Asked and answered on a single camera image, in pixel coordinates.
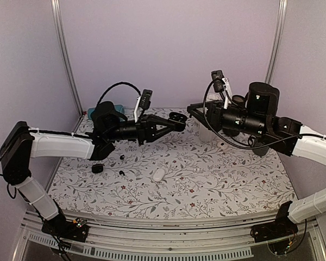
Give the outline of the small white earbud case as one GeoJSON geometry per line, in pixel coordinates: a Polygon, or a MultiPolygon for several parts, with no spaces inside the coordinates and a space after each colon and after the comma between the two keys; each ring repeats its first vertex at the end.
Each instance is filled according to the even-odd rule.
{"type": "Polygon", "coordinates": [[[219,142],[217,143],[217,147],[218,147],[219,149],[221,149],[221,150],[225,150],[225,149],[228,148],[228,145],[227,145],[225,142],[223,142],[223,141],[219,141],[219,142]]]}

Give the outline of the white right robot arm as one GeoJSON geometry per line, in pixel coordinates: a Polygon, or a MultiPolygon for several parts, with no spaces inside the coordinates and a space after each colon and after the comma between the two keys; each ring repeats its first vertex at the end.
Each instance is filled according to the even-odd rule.
{"type": "Polygon", "coordinates": [[[224,142],[242,150],[219,132],[245,133],[257,139],[258,148],[269,147],[286,156],[313,160],[326,166],[326,136],[289,117],[277,117],[280,91],[263,82],[252,82],[241,102],[224,100],[189,105],[186,110],[224,142]]]}

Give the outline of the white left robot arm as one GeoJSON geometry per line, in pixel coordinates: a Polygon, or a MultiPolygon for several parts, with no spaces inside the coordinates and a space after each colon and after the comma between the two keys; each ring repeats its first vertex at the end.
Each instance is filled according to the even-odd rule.
{"type": "Polygon", "coordinates": [[[38,157],[69,157],[91,161],[107,158],[115,150],[115,141],[153,142],[170,132],[181,132],[187,117],[170,113],[167,119],[143,114],[134,120],[117,111],[112,102],[96,106],[91,114],[93,131],[85,135],[29,128],[24,121],[12,129],[0,149],[1,176],[49,221],[58,236],[70,231],[70,224],[58,205],[32,177],[29,162],[38,157]]]}

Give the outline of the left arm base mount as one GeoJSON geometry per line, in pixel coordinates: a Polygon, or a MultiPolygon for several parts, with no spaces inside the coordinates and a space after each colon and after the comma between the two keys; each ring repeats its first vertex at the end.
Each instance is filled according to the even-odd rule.
{"type": "Polygon", "coordinates": [[[87,225],[87,219],[77,217],[72,221],[68,221],[58,205],[57,209],[58,214],[56,217],[53,217],[50,220],[44,219],[41,231],[57,238],[78,241],[81,243],[86,242],[90,228],[87,225]]]}

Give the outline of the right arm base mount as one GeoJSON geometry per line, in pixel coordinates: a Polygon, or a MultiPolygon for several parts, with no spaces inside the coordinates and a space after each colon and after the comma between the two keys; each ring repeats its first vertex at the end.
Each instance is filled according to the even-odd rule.
{"type": "Polygon", "coordinates": [[[256,243],[286,237],[298,232],[297,225],[289,219],[289,207],[292,203],[292,201],[288,201],[282,204],[273,221],[251,227],[250,236],[256,243]]]}

